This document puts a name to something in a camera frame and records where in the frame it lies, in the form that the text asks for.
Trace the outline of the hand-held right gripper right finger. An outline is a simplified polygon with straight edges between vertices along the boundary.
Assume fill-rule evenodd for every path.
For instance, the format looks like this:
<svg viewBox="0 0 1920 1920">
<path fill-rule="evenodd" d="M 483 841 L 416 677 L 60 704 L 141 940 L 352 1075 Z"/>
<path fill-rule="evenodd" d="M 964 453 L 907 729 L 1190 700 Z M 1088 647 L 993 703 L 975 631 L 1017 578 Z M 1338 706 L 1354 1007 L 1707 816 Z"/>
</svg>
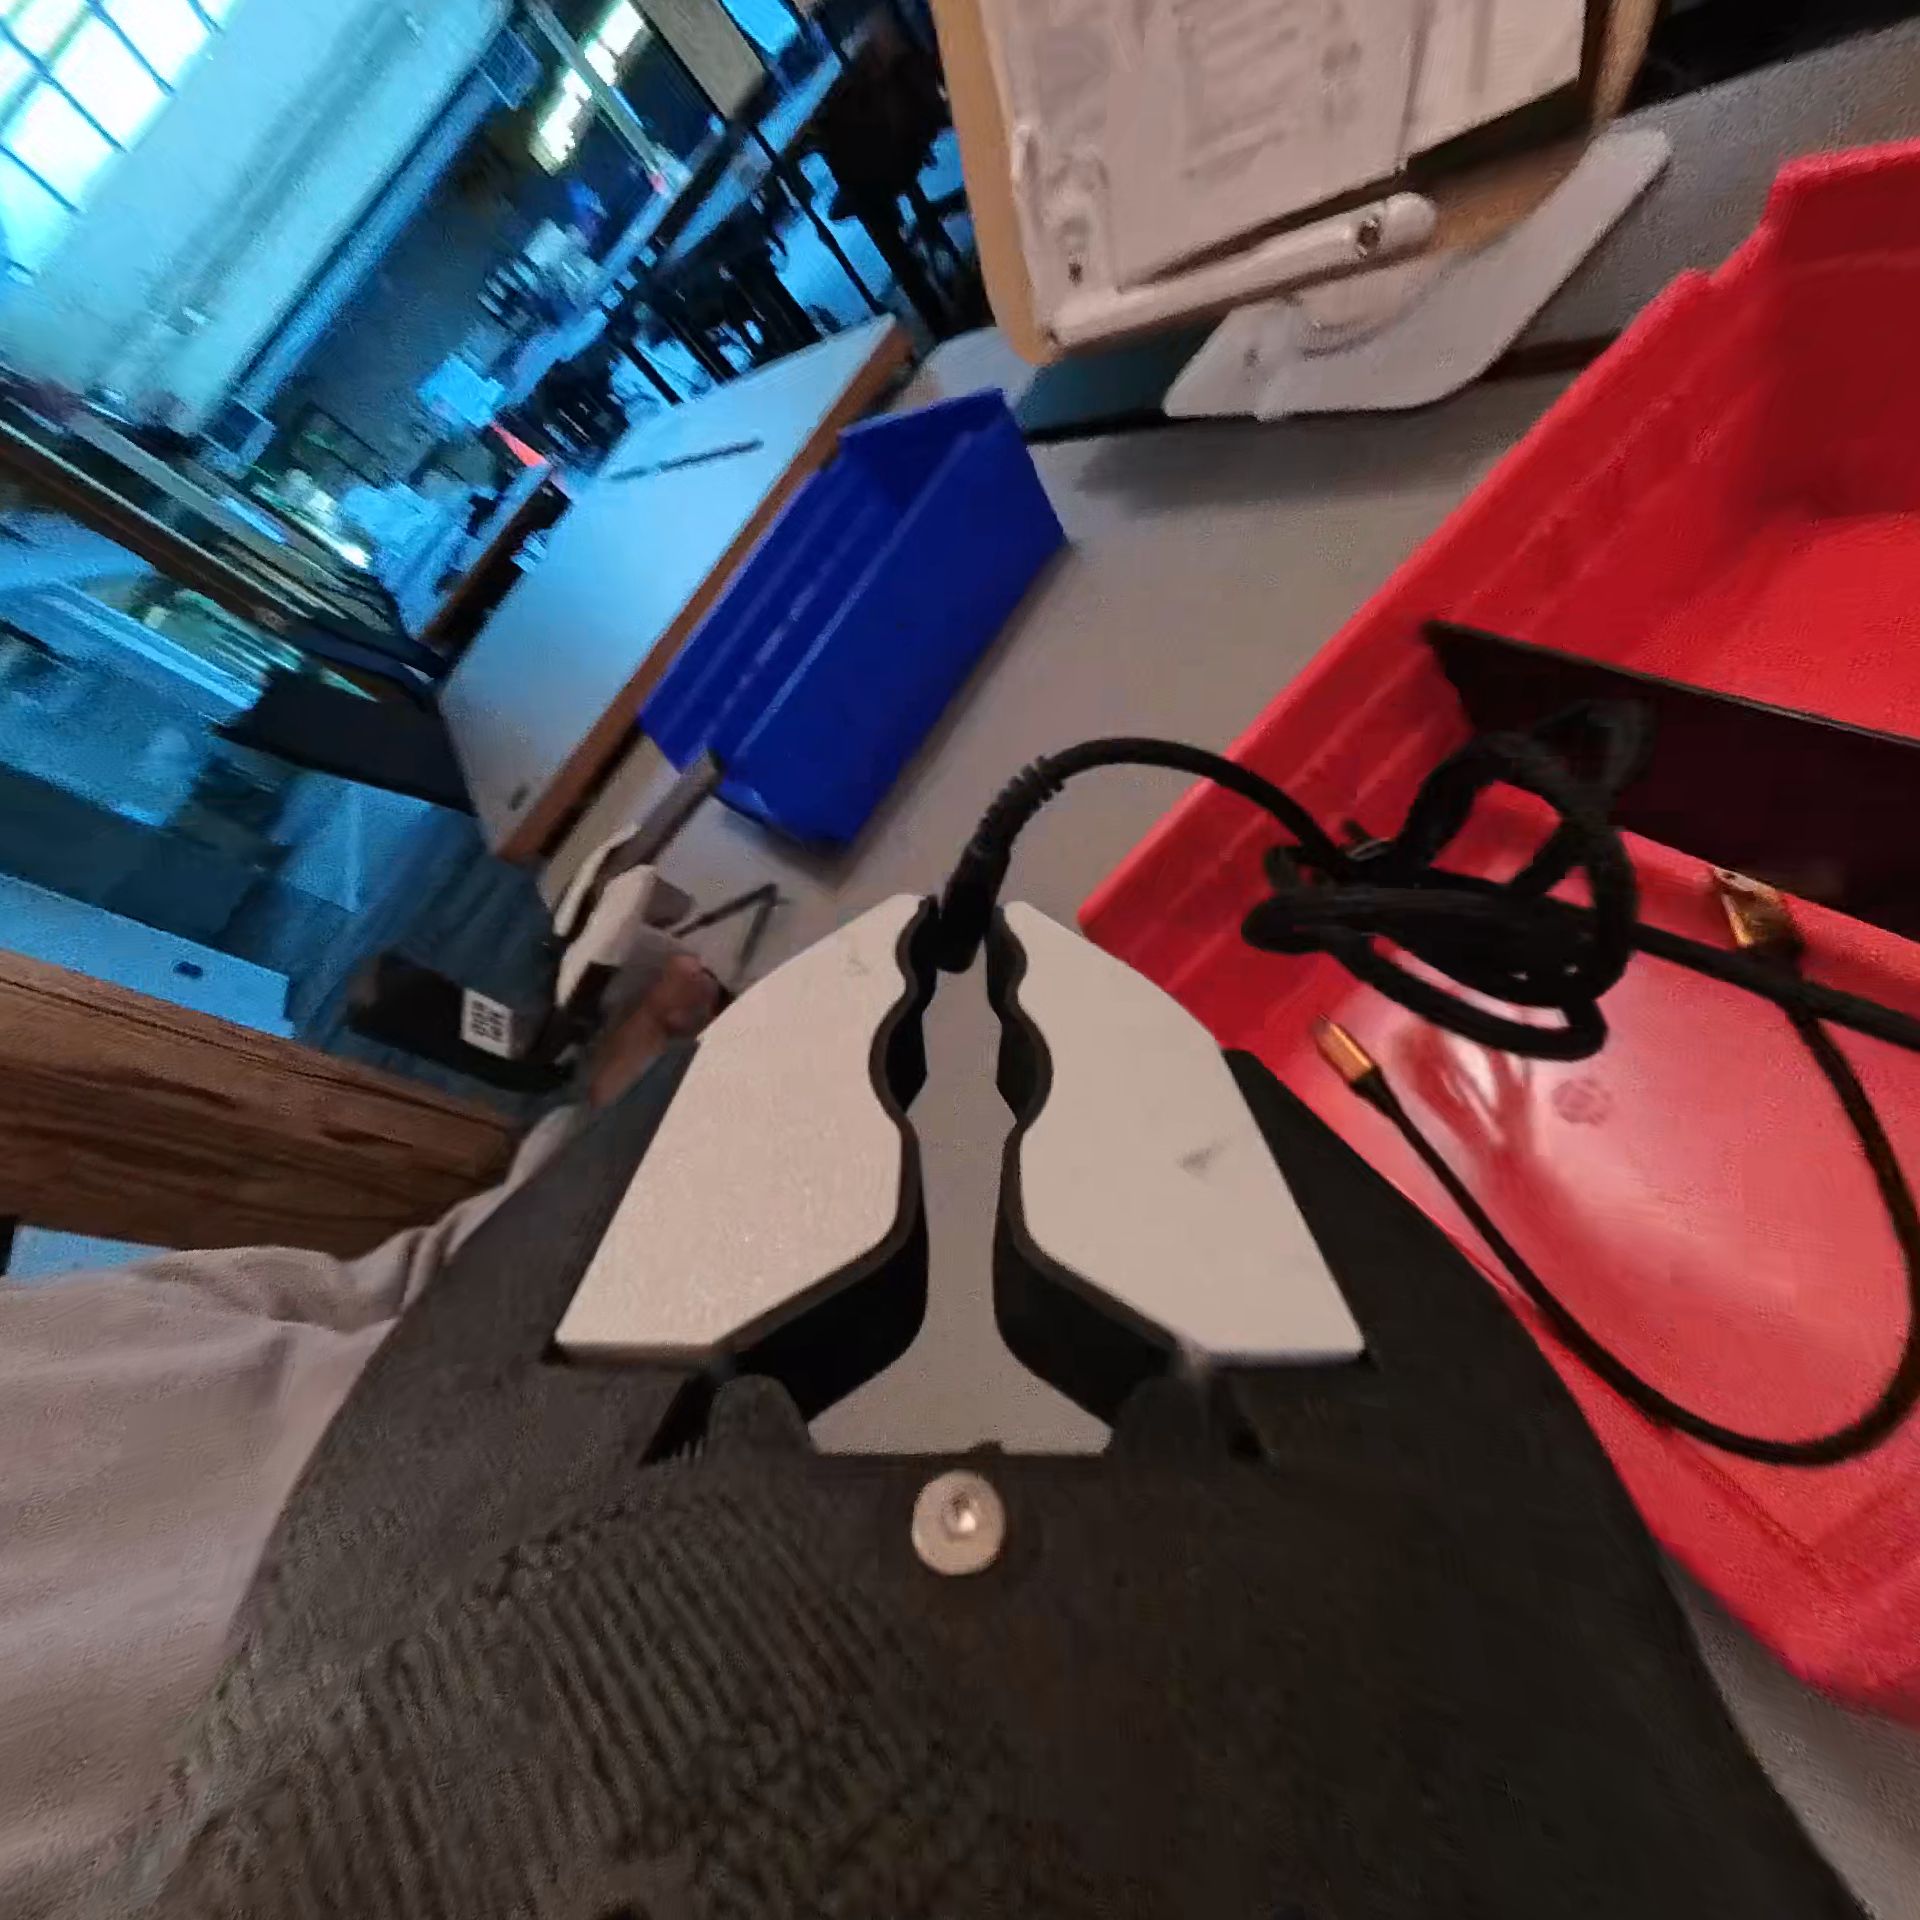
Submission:
<svg viewBox="0 0 1920 1920">
<path fill-rule="evenodd" d="M 1226 1053 L 1016 900 L 994 917 L 994 1303 L 1032 1372 L 1343 1363 L 1362 1330 Z"/>
</svg>

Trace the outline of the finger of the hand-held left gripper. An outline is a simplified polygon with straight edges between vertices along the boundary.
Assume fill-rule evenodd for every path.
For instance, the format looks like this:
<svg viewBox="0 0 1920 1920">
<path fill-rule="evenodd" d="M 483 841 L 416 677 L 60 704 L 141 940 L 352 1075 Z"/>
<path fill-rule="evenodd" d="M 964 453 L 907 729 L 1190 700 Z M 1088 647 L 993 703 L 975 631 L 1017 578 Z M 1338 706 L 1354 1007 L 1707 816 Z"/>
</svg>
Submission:
<svg viewBox="0 0 1920 1920">
<path fill-rule="evenodd" d="M 690 896 L 660 873 L 660 852 L 646 831 L 613 834 L 580 867 L 554 912 L 556 1002 L 602 996 L 610 979 L 689 913 Z"/>
</svg>

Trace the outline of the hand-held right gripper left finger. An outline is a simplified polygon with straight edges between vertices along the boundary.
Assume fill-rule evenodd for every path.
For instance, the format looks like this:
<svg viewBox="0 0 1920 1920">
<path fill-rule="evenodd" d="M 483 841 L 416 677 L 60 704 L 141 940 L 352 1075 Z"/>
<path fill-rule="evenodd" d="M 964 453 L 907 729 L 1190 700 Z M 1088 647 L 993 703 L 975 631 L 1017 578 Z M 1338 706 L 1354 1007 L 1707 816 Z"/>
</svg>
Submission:
<svg viewBox="0 0 1920 1920">
<path fill-rule="evenodd" d="M 910 1095 L 926 899 L 893 895 L 715 1020 L 556 1327 L 569 1360 L 730 1357 L 899 1253 L 923 1212 Z"/>
</svg>

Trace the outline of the thin black cable copper plugs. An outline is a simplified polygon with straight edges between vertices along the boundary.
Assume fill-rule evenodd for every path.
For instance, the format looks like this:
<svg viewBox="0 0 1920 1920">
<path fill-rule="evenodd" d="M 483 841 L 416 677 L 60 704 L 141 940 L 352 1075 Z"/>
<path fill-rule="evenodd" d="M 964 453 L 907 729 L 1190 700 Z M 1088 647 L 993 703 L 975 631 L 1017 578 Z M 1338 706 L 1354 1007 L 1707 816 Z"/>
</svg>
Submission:
<svg viewBox="0 0 1920 1920">
<path fill-rule="evenodd" d="M 1413 1115 L 1393 1090 L 1380 1062 L 1336 1020 L 1320 1020 L 1317 1041 L 1322 1058 L 1339 1073 L 1341 1082 L 1380 1115 L 1384 1115 L 1413 1147 L 1415 1155 L 1448 1192 L 1459 1212 L 1468 1216 L 1482 1244 L 1502 1260 L 1508 1277 L 1521 1286 L 1524 1300 L 1540 1312 L 1560 1345 L 1578 1357 L 1614 1394 L 1659 1426 L 1678 1431 L 1694 1441 L 1764 1467 L 1830 1469 L 1865 1452 L 1876 1452 L 1916 1412 L 1919 1401 L 1919 1207 L 1908 1172 L 1899 1161 L 1884 1121 L 1875 1107 L 1849 1057 L 1827 1034 L 1830 1015 L 1812 1003 L 1813 980 L 1804 974 L 1804 943 L 1785 899 L 1760 879 L 1717 870 L 1715 893 L 1727 920 L 1733 946 L 1715 950 L 1692 944 L 1686 956 L 1676 956 L 1678 939 L 1668 940 L 1664 957 L 1694 972 L 1710 972 L 1710 962 L 1743 960 L 1760 971 L 1762 982 L 1780 989 L 1798 989 L 1780 1003 L 1790 1027 L 1812 1054 L 1813 1065 L 1834 1092 L 1841 1115 L 1849 1121 L 1859 1154 L 1884 1207 L 1906 1266 L 1908 1330 L 1902 1353 L 1878 1397 L 1850 1422 L 1825 1433 L 1802 1438 L 1767 1438 L 1718 1425 L 1701 1412 L 1674 1401 L 1668 1394 L 1636 1375 L 1617 1353 L 1599 1340 L 1578 1316 L 1554 1296 L 1534 1266 L 1502 1235 L 1493 1216 L 1480 1206 L 1469 1186 L 1425 1138 Z"/>
</svg>

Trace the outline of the blue plastic bin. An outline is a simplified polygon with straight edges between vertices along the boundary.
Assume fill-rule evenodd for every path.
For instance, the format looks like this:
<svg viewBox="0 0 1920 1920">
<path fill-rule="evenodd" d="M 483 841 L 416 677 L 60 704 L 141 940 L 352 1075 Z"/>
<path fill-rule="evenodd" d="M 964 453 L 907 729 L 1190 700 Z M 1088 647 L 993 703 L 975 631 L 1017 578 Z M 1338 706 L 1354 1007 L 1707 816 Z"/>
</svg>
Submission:
<svg viewBox="0 0 1920 1920">
<path fill-rule="evenodd" d="M 994 389 L 844 432 L 641 706 L 685 773 L 783 840 L 844 849 L 1065 547 Z"/>
</svg>

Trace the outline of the red plastic bin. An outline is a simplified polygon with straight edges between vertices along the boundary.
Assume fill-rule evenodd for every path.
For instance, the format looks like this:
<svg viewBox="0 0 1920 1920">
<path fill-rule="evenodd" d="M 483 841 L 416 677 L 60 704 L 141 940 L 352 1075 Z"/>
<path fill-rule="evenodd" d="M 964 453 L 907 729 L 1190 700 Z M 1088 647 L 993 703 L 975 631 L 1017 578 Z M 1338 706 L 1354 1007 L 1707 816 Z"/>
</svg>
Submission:
<svg viewBox="0 0 1920 1920">
<path fill-rule="evenodd" d="M 1262 711 L 1234 753 L 1332 826 L 1393 831 L 1482 731 L 1427 646 L 1448 618 L 1604 667 L 1916 741 L 1916 142 L 1798 160 L 1753 238 L 1680 276 Z M 1547 1286 L 1645 1379 L 1757 1435 L 1841 1426 L 1908 1332 L 1908 1283 L 1837 1097 L 1762 1002 L 1654 957 L 1583 1062 L 1524 1062 L 1239 924 L 1279 830 L 1181 799 L 1083 930 L 1260 1057 L 1512 1283 L 1319 1020 L 1377 1057 Z M 1916 1723 L 1916 1421 L 1822 1472 L 1658 1426 L 1512 1303 L 1652 1532 L 1798 1680 Z"/>
</svg>

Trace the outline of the person's left forearm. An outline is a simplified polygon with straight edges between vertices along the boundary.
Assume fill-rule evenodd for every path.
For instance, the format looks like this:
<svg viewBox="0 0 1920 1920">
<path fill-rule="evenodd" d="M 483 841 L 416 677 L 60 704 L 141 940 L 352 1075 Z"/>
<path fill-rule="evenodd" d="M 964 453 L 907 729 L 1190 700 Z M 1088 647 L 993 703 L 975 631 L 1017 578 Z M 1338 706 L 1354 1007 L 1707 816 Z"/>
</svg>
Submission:
<svg viewBox="0 0 1920 1920">
<path fill-rule="evenodd" d="M 542 1118 L 498 1186 L 360 1259 L 247 1245 L 4 1282 L 4 1916 L 83 1911 L 347 1389 L 585 1118 Z"/>
</svg>

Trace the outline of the grey work desk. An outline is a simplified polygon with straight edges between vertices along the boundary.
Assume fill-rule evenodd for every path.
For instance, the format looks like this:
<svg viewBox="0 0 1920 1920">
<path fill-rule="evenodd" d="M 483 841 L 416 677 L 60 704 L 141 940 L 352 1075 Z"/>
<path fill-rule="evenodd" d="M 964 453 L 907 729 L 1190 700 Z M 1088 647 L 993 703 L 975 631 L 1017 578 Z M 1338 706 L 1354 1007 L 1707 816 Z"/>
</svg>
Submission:
<svg viewBox="0 0 1920 1920">
<path fill-rule="evenodd" d="M 663 871 L 699 900 L 774 879 L 765 963 L 893 893 L 934 885 L 1001 782 L 1034 756 L 1107 732 L 1226 750 L 1523 437 L 1574 372 L 1554 353 L 1604 341 L 1757 225 L 1796 155 L 1916 135 L 1916 18 L 1669 100 L 1645 202 L 1527 339 L 1545 372 L 1484 379 L 1419 412 L 1177 421 L 1042 443 L 1070 549 L 942 732 L 839 858 L 809 856 L 704 809 Z M 1023 840 L 1016 896 L 1068 920 L 1176 804 L 1174 776 L 1104 775 Z M 930 1280 L 907 1356 L 818 1425 L 829 1452 L 1090 1452 L 1100 1426 L 1005 1351 L 987 1292 L 1001 1138 L 997 1020 L 980 984 L 926 1016 Z M 1916 1735 L 1792 1681 L 1689 1595 L 1723 1694 L 1792 1804 L 1876 1916 L 1916 1916 Z"/>
</svg>

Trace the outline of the person's left hand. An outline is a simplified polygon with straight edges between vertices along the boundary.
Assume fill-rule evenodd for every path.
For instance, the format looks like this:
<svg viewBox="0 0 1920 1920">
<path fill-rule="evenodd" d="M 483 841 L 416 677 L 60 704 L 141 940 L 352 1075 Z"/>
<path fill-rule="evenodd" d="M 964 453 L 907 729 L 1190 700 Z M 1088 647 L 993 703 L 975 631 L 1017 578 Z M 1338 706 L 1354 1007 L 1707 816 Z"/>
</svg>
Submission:
<svg viewBox="0 0 1920 1920">
<path fill-rule="evenodd" d="M 608 1107 L 663 1053 L 697 1039 L 726 1003 L 721 979 L 689 952 L 669 953 L 645 980 L 637 972 L 624 974 L 585 1054 L 587 1107 Z"/>
</svg>

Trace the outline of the black bin divider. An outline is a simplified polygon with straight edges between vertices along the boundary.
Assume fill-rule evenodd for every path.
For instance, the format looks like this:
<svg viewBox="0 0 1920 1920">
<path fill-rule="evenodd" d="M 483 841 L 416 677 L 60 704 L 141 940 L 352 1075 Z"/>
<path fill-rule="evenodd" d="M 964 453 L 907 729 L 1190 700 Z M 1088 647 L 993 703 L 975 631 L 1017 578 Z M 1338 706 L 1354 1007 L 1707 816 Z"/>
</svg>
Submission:
<svg viewBox="0 0 1920 1920">
<path fill-rule="evenodd" d="M 1447 618 L 1423 636 L 1472 731 L 1535 739 L 1617 830 L 1916 940 L 1916 739 Z"/>
</svg>

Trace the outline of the wooden document stand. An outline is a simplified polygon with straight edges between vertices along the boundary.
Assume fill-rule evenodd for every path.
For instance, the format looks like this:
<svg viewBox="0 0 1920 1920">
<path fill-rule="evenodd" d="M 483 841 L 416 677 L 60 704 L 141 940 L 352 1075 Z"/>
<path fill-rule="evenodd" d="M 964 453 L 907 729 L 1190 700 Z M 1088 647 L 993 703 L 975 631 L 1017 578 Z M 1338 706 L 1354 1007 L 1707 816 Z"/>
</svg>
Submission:
<svg viewBox="0 0 1920 1920">
<path fill-rule="evenodd" d="M 1002 336 L 1036 366 L 1212 323 L 1163 401 L 1176 418 L 1408 412 L 1478 381 L 1668 164 L 1620 129 L 1658 3 L 1585 3 L 1570 105 L 1457 138 L 1403 178 L 1117 292 L 1038 303 L 984 3 L 935 3 L 975 236 Z"/>
</svg>

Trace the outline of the laminated instruction sheets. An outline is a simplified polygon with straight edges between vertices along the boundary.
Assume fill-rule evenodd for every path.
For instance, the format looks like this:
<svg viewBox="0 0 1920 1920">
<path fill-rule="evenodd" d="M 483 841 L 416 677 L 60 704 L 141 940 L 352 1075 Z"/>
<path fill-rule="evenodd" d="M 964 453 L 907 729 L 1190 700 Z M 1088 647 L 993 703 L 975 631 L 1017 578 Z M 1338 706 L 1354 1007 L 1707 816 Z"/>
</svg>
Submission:
<svg viewBox="0 0 1920 1920">
<path fill-rule="evenodd" d="M 1127 291 L 1582 81 L 1582 2 L 982 6 L 1038 303 Z"/>
</svg>

